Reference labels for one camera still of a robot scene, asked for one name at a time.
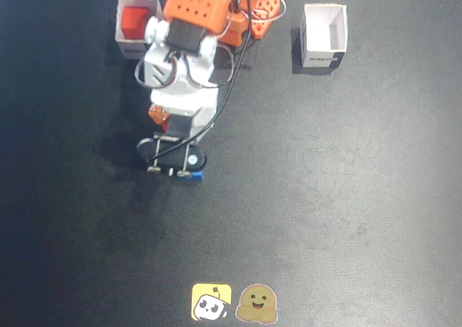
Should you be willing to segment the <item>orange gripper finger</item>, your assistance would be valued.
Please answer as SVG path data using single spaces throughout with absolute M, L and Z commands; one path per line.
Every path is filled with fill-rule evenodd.
M 162 132 L 166 132 L 170 122 L 170 114 L 158 105 L 152 104 L 148 110 L 149 117 L 154 123 L 162 129 Z

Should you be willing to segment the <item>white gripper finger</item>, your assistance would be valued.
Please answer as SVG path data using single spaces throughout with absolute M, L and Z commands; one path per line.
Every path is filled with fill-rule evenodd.
M 197 135 L 203 130 L 206 125 L 213 119 L 217 111 L 217 107 L 200 107 L 190 111 L 191 130 L 190 137 Z

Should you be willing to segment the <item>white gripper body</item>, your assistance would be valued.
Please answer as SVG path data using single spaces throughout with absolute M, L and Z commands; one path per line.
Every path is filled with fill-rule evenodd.
M 154 132 L 165 136 L 190 136 L 190 111 L 200 107 L 217 107 L 218 89 L 199 89 L 188 94 L 168 94 L 162 90 L 152 90 L 152 104 L 166 109 L 170 114 L 170 122 L 166 132 L 155 126 Z

